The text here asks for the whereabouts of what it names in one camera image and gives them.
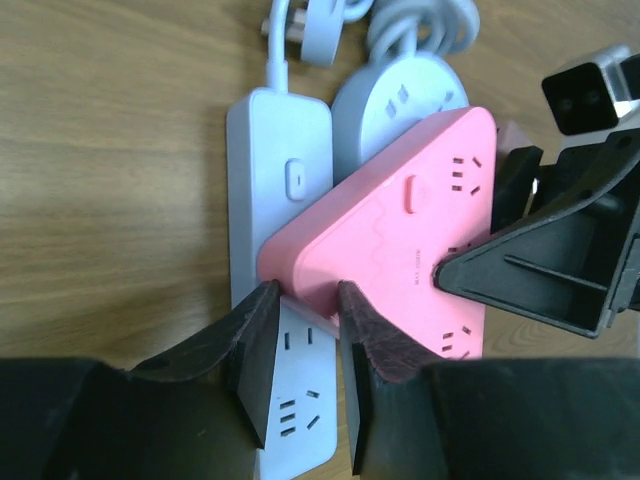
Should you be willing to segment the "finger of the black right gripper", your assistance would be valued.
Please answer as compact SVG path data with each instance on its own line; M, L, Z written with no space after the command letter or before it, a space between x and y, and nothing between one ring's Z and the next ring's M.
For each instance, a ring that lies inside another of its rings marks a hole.
M519 147L506 156L494 182L492 233L524 216L542 156L537 146Z
M437 288L588 338L639 307L639 131L562 150L525 214L441 261Z

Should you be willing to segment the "white round power strip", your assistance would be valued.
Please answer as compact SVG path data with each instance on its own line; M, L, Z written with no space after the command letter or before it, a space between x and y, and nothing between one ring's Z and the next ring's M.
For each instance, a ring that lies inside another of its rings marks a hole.
M331 106L336 184L427 116L469 105L455 71L419 52L359 69Z

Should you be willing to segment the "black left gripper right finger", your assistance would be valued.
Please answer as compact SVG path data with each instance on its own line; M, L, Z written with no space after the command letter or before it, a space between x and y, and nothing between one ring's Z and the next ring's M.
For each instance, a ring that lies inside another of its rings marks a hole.
M363 479L635 479L632 358L446 360L338 287L353 473Z

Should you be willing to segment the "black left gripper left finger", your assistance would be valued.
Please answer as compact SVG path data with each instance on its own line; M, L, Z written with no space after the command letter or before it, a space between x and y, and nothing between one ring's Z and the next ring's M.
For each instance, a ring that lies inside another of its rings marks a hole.
M135 368L1 363L5 479L250 479L266 443L281 289Z

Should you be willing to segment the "white rectangular power strip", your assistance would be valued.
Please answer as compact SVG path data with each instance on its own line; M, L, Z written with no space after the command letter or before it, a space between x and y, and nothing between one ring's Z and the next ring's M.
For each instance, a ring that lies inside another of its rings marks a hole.
M263 244L332 187L331 119L318 99L266 87L226 121L231 303L258 284ZM336 342L280 307L265 447L258 479L294 479L337 447Z

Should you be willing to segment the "pink triangular power strip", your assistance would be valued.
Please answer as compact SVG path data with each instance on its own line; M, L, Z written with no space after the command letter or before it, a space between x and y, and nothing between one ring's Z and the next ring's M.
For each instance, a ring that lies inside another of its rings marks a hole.
M434 272L489 235L496 145L484 108L428 116L267 240L259 276L329 321L352 281L436 355L479 357L484 306L437 289Z

